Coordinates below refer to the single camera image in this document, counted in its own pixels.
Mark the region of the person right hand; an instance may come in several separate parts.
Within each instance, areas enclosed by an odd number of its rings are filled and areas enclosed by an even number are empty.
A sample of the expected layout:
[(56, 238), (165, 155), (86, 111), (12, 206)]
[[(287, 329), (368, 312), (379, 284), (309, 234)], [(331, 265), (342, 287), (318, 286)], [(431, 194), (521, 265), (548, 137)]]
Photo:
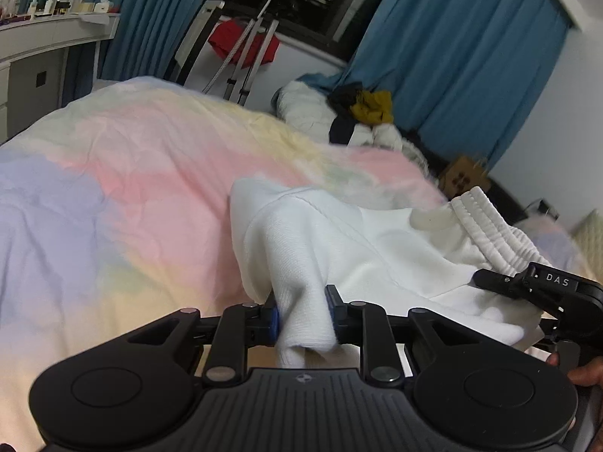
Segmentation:
[(582, 387), (603, 387), (603, 358), (596, 357), (590, 363), (570, 370), (567, 377)]

